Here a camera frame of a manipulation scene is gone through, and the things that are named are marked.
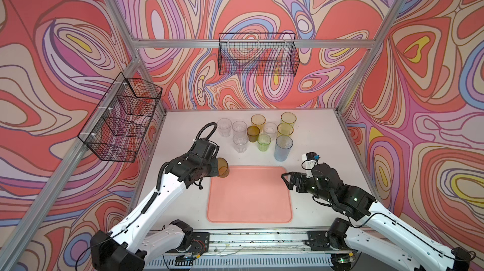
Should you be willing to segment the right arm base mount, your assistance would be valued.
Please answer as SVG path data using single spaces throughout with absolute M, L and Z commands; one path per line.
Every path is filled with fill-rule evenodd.
M 347 237 L 344 233 L 333 231 L 309 231 L 308 239 L 304 244 L 311 248 L 311 251 L 346 251 L 351 250 L 345 242 Z

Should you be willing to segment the clear glass tumbler front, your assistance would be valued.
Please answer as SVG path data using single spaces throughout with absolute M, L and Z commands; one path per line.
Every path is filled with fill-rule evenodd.
M 234 149 L 238 153 L 244 153 L 248 148 L 248 136 L 245 133 L 236 133 L 233 136 Z

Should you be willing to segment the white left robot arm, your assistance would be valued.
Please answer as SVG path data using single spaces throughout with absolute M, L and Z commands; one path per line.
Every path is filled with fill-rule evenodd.
M 198 241 L 193 229 L 177 219 L 149 234 L 166 209 L 191 185 L 218 176 L 219 146 L 207 138 L 195 139 L 185 154 L 165 162 L 156 185 L 138 206 L 109 232 L 98 231 L 90 241 L 95 270 L 143 270 L 146 263 L 171 250 L 191 252 Z

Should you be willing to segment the clear faceted glass tumbler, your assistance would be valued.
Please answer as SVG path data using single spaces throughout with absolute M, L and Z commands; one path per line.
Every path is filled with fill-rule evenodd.
M 217 122 L 218 132 L 221 137 L 229 137 L 232 131 L 232 121 L 229 118 L 221 118 Z

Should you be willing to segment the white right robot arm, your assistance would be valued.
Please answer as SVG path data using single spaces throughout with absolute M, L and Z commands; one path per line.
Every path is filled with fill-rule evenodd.
M 367 191 L 345 184 L 326 163 L 281 178 L 289 190 L 310 194 L 317 204 L 342 215 L 326 232 L 326 243 L 333 249 L 348 247 L 398 270 L 468 270 L 476 258 L 473 251 L 425 236 Z

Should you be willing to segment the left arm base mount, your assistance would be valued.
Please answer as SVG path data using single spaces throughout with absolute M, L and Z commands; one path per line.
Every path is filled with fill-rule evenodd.
M 209 249 L 210 233 L 195 232 L 185 235 L 178 248 L 172 249 L 169 253 L 205 253 Z

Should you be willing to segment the pink plastic tray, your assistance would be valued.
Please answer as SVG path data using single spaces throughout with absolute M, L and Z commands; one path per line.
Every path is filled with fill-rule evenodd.
M 292 202 L 282 166 L 231 166 L 211 180 L 207 219 L 212 223 L 286 224 Z

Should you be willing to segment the dark olive dotted glass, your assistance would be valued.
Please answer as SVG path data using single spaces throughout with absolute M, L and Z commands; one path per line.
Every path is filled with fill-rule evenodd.
M 229 165 L 227 160 L 225 160 L 223 157 L 218 157 L 217 162 L 218 162 L 218 176 L 220 178 L 227 177 L 229 175 Z

